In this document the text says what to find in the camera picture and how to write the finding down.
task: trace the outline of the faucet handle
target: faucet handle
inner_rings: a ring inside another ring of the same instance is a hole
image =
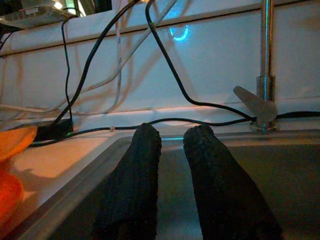
[[[276,104],[270,100],[263,100],[241,86],[236,86],[233,92],[256,116],[258,123],[268,123],[278,115]]]

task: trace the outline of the sink basin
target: sink basin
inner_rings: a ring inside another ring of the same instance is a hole
[[[288,240],[320,236],[320,130],[217,134],[256,182]],[[182,136],[163,136],[157,240],[202,240]],[[124,155],[117,140],[5,240],[90,239],[102,185]]]

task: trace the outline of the faucet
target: faucet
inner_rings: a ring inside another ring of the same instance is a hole
[[[261,67],[256,82],[256,95],[236,86],[233,92],[256,115],[254,129],[266,133],[275,129],[277,108],[275,101],[275,76],[272,75],[274,0],[261,2]]]

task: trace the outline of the black power adapter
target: black power adapter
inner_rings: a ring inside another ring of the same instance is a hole
[[[61,119],[50,129],[50,131],[48,131],[48,128],[52,122],[53,121],[33,122],[30,124],[20,125],[16,127],[16,129],[37,126],[38,129],[34,142],[60,139],[73,132],[74,130],[73,122],[70,118]]]

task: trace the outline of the orange object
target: orange object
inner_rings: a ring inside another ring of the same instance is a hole
[[[0,228],[18,208],[23,192],[23,184],[17,177],[0,170]]]
[[[0,162],[24,151],[35,139],[37,127],[25,127],[0,132]]]

